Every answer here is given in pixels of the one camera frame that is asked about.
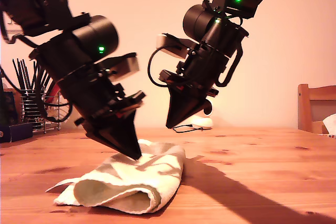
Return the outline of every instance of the crumpled cloth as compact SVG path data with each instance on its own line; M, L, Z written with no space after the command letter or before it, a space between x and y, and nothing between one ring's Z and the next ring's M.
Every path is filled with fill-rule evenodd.
M47 191L69 185L57 205L105 206L130 214L156 212L177 191L185 161L184 149L170 143L139 140L142 157L135 161L115 154L80 178L65 179Z

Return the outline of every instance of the blue box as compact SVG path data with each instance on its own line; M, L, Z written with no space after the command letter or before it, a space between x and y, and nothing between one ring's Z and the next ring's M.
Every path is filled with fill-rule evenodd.
M33 136L33 124L0 125L0 143L16 142Z

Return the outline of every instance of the white wall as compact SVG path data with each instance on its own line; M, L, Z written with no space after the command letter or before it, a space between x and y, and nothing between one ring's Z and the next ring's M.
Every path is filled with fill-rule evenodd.
M165 125L169 93L147 77L155 37L170 33L186 37L185 12L202 0L69 0L74 15L105 15L116 26L120 44L113 54L136 51L141 71L122 81L127 94L143 90L145 105L138 109L137 127ZM215 125L297 127L297 86L336 83L335 0L264 0L256 16L243 27L249 38L244 56L227 88L219 89L214 104ZM51 35L35 39L41 43ZM20 43L2 45L2 64L16 79L13 57L27 58L30 49ZM178 60L160 53L153 61L155 77L162 69L175 71Z

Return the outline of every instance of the wooden table surface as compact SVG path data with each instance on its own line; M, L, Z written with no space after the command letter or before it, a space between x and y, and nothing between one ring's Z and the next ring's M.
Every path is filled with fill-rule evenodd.
M1 223L336 224L334 138L277 128L137 132L186 150L181 185L165 208L134 216L54 205L60 191L47 188L90 172L115 151L84 132L53 131L1 144Z

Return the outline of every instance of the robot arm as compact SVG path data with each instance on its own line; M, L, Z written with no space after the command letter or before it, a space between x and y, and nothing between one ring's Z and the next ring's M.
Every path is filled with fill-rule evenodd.
M4 40L13 44L20 39L34 48L30 59L37 60L57 82L69 101L70 112L74 106L81 114L75 123L82 124L88 137L138 159L141 151L133 120L145 94L139 91L126 97L121 84L112 84L112 81L139 70L136 53L99 61L118 46L118 34L113 24L103 16L91 17L86 13L73 17L67 0L0 0L0 9ZM8 37L3 12L22 27L23 35ZM36 45L25 37L55 29L62 33L42 45ZM35 94L21 91L22 95L35 99L46 119L62 121L46 113L46 104L40 95L41 78L42 75L37 77Z
M249 35L241 25L243 18L254 17L258 5L263 0L203 0L202 5L191 7L184 16L184 32L196 42L179 39L169 34L159 35L157 51L164 50L170 55L186 59L177 65L176 73L162 70L159 79L168 87L171 96L166 126L172 128L211 103L208 95L215 97L218 91L213 88L225 87L230 82L242 55L242 40ZM238 17L240 24L230 21ZM224 82L219 76L226 69L229 59L236 53Z

